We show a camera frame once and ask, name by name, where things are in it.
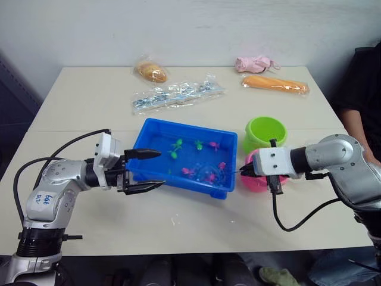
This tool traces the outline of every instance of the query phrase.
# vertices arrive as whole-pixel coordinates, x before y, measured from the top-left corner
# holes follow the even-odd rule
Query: green plastic bowl
[[[277,146],[282,146],[287,139],[285,126],[272,117],[261,116],[250,120],[245,131],[243,150],[247,154],[258,148],[271,147],[271,139],[277,140]]]

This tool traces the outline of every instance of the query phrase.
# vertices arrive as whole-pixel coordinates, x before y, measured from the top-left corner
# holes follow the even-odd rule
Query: black shirt
[[[381,160],[381,43],[355,50],[331,103],[337,113],[343,108],[360,112],[368,144]]]

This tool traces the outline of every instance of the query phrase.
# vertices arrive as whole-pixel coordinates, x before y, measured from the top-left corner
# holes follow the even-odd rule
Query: pink toy fish
[[[184,175],[189,175],[189,176],[193,176],[195,174],[195,171],[189,170],[187,168],[182,168],[181,172],[183,172]]]
[[[205,182],[208,182],[208,183],[210,183],[210,184],[213,184],[213,182],[215,181],[215,179],[216,179],[216,175],[215,174],[210,174],[209,176],[207,176],[206,178],[205,178]]]
[[[216,152],[217,152],[217,149],[220,148],[220,144],[218,144],[217,142],[214,142],[214,141],[209,142],[209,146],[214,147],[214,151],[216,151]]]
[[[218,164],[218,168],[223,171],[226,167],[226,163],[225,162],[221,162],[220,164]]]

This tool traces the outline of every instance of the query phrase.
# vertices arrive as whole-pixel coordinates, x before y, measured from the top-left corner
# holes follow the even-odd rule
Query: blue plastic tray
[[[177,159],[174,159],[171,151],[179,139],[182,144],[176,151]],[[202,142],[201,151],[197,150],[196,141]],[[219,147],[212,147],[210,142],[216,142]],[[167,185],[203,192],[223,200],[227,192],[234,190],[237,134],[233,132],[149,118],[134,148],[161,151],[157,158],[128,162],[127,168],[134,173],[135,181],[163,179]]]

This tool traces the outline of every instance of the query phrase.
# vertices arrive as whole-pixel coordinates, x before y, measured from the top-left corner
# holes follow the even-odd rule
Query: person
[[[381,43],[357,48],[331,99],[349,135],[365,148],[366,161],[381,166]],[[372,279],[377,272],[348,259],[377,268],[374,247],[343,248],[321,255],[308,276],[319,286],[346,286]]]
[[[365,159],[381,166],[381,43],[356,49],[331,103],[348,134],[365,148]]]

